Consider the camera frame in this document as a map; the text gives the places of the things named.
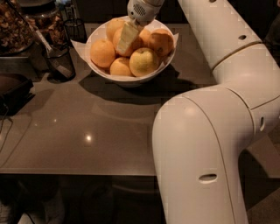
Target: gray table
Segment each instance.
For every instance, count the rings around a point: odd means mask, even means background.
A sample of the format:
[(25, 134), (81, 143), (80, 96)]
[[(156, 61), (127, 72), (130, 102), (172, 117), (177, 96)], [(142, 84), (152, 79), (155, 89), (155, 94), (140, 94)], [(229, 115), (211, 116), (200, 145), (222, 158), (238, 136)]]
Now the gray table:
[[(98, 24), (86, 24), (91, 32)], [(76, 77), (53, 83), (48, 73), (35, 96), (5, 119), (0, 173), (155, 175), (151, 132), (156, 113), (174, 95), (213, 85), (214, 78), (188, 24), (172, 63), (141, 87), (123, 88), (93, 73), (74, 49)]]

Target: glass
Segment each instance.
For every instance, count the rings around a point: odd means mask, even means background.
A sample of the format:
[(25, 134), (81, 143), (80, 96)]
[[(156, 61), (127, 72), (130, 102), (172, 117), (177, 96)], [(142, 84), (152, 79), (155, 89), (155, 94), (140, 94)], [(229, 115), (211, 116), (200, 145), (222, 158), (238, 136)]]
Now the glass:
[(53, 45), (63, 45), (67, 42), (63, 18), (54, 2), (35, 7), (22, 7), (21, 10), (30, 25), (39, 29), (45, 36), (49, 34)]
[(79, 18), (68, 19), (67, 21), (64, 22), (64, 26), (70, 44), (71, 44), (70, 39), (81, 43), (87, 42), (88, 38), (86, 34), (85, 25), (81, 19)]
[(10, 0), (0, 0), (0, 56), (20, 53), (33, 43), (28, 23)]

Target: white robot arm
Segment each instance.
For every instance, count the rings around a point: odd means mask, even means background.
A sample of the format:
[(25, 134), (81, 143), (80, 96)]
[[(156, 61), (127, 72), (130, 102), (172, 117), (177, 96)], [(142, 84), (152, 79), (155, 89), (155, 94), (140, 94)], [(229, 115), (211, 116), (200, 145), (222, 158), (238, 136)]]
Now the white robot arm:
[(159, 13), (165, 0), (129, 0), (128, 15), (135, 25), (146, 26)]
[[(238, 157), (279, 121), (280, 71), (228, 1), (178, 1), (217, 85), (173, 97), (157, 113), (152, 144), (165, 218), (247, 224)], [(141, 5), (163, 3), (155, 2)], [(130, 0), (130, 17), (132, 9)]]

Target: white bowl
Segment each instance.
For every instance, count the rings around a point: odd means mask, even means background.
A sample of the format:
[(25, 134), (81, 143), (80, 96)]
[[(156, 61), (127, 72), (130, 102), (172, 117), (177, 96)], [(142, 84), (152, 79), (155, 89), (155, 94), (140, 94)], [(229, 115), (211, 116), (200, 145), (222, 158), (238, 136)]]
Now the white bowl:
[[(122, 17), (122, 18), (126, 21), (129, 20), (129, 17)], [(174, 57), (174, 54), (175, 54), (176, 47), (174, 47), (174, 50), (172, 50), (172, 52), (169, 54), (168, 58), (164, 62), (161, 63), (161, 65), (155, 72), (149, 73), (142, 77), (128, 77), (128, 76), (120, 76), (120, 75), (111, 75), (105, 69), (102, 69), (102, 68), (96, 66), (90, 60), (90, 51), (88, 49), (90, 48), (91, 44), (94, 43), (97, 39), (106, 38), (106, 24), (107, 23), (99, 26), (89, 36), (89, 38), (87, 40), (88, 47), (86, 47), (87, 50), (85, 52), (86, 62), (92, 68), (92, 70), (95, 71), (97, 74), (99, 74), (101, 77), (103, 77), (109, 81), (112, 81), (112, 82), (118, 84), (119, 86), (126, 87), (126, 88), (133, 88), (133, 87), (140, 86), (141, 84), (145, 83), (146, 81), (149, 81), (152, 78), (156, 77), (171, 63), (171, 61)], [(154, 19), (150, 24), (146, 25), (145, 28), (151, 32), (158, 28), (163, 28), (163, 29), (168, 30), (170, 33), (172, 33), (171, 30), (166, 25), (162, 24), (161, 22), (157, 21), (156, 19)]]

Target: dark background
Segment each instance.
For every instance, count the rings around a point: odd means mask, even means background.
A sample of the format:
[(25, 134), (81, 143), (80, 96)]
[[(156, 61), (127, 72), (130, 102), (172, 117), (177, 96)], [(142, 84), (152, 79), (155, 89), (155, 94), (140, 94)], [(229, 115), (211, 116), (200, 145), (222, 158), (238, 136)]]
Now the dark background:
[[(129, 0), (76, 0), (80, 18), (85, 23), (104, 23), (126, 16)], [(263, 39), (279, 12), (277, 0), (229, 0), (255, 33)], [(165, 0), (157, 19), (162, 23), (187, 23), (177, 0)]]

